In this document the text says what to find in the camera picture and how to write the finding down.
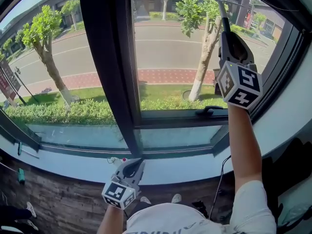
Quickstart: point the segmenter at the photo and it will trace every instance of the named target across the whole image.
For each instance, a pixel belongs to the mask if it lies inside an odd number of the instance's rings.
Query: white shoe
[[[34,218],[37,217],[37,215],[36,215],[36,213],[35,213],[35,210],[34,210],[34,207],[33,207],[33,205],[32,205],[30,202],[27,202],[27,208],[26,208],[26,209],[30,210],[31,215],[32,215]]]
[[[142,197],[140,201],[141,201],[141,202],[148,203],[148,204],[150,204],[150,205],[152,204],[152,203],[148,200],[147,197]]]
[[[177,204],[178,202],[182,201],[182,196],[180,194],[174,195],[174,197],[171,200],[171,203]]]
[[[39,231],[38,227],[36,225],[34,225],[34,223],[32,221],[28,220],[27,223],[28,223],[28,225],[33,227],[36,231]]]

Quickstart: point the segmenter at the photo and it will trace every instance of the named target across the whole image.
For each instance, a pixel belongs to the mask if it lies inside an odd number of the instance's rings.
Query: grass lawn
[[[174,97],[175,99],[182,101],[183,100],[182,93],[186,90],[190,90],[191,88],[192,85],[140,84],[139,92],[141,100],[157,101],[158,99],[162,100]],[[103,101],[103,100],[106,101],[106,96],[102,88],[86,88],[86,89],[71,90],[71,94],[79,96],[80,100],[92,98],[95,101]],[[59,92],[35,95],[35,97],[41,104],[64,103]],[[29,105],[36,103],[36,101],[32,97],[24,97],[23,99]],[[205,104],[219,105],[226,107],[226,103],[223,102],[223,99],[220,96],[216,96],[214,94],[213,86],[203,85],[199,100],[202,101],[203,105]],[[16,99],[15,101],[22,104],[22,102],[19,99]]]

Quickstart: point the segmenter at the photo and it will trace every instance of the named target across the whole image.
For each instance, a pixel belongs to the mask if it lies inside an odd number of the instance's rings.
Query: tree trunk
[[[215,27],[211,32],[211,34],[209,34],[209,32],[205,32],[205,39],[202,44],[201,57],[198,64],[196,77],[193,83],[191,93],[189,95],[190,101],[195,101],[198,99],[211,55],[213,53],[215,44],[217,43],[219,38],[220,28],[221,28],[221,18],[217,17],[215,19]]]
[[[163,19],[163,21],[166,20],[167,2],[168,2],[168,0],[164,0],[164,11],[162,12],[162,19]]]
[[[73,19],[73,23],[74,23],[74,27],[75,27],[75,31],[76,31],[77,30],[77,23],[76,23],[75,13],[72,12],[71,15],[72,15],[72,19]]]
[[[59,71],[55,66],[52,55],[46,54],[45,62],[43,64],[47,67],[47,71],[50,77],[54,81],[65,103],[67,104],[67,106],[69,106],[72,102],[74,102],[73,97],[67,89],[66,85],[64,84],[61,76],[59,75]]]

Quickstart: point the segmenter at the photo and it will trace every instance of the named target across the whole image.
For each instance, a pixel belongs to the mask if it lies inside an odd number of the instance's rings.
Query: window
[[[76,3],[75,10],[62,10],[69,2]],[[1,61],[3,109],[41,143],[127,150],[101,86],[79,6],[78,0],[21,0],[2,20],[1,42],[12,34],[17,36],[28,21],[33,22],[29,28],[34,35],[49,38],[49,34],[40,35],[43,23],[35,19],[40,13],[50,15],[56,24],[49,28],[51,45],[41,39],[38,51],[32,42],[27,44],[26,35],[12,38],[10,56]],[[46,54],[39,57],[41,48]],[[21,99],[15,96],[10,80]]]
[[[7,1],[8,10],[15,1]],[[18,41],[18,29],[32,23],[43,5],[61,10],[54,6],[64,0],[34,1],[34,7],[24,5],[25,11],[16,13],[24,3],[21,0],[9,14],[2,13],[5,10],[0,4],[1,46],[9,37]],[[219,72],[218,42],[207,71],[196,74],[205,14],[200,14],[199,29],[188,37],[181,30],[183,14],[176,12],[176,3],[182,0],[168,1],[166,20],[162,20],[162,0],[80,1],[74,20],[71,13],[62,14],[59,28],[53,31],[52,57],[58,73],[56,69],[47,72],[27,41],[16,43],[17,51],[6,52],[1,64],[4,72],[0,70],[1,134],[36,150],[96,157],[215,155],[228,146],[228,110],[214,83]],[[248,44],[262,74],[264,96],[251,110],[253,122],[282,91],[311,42],[301,33],[311,31],[303,20],[309,20],[309,14],[296,0],[291,1],[288,9],[300,8],[295,17],[290,11],[278,13],[265,4],[246,4],[246,14],[239,14],[240,6],[229,5],[232,30]],[[268,2],[275,8],[279,5],[276,0]],[[15,66],[20,73],[12,75]],[[69,92],[64,86],[59,89],[60,78]],[[196,79],[203,84],[195,83],[199,94],[195,93],[198,100],[192,101],[190,91]],[[27,105],[16,97],[10,83]],[[64,103],[58,90],[65,100],[80,102]]]

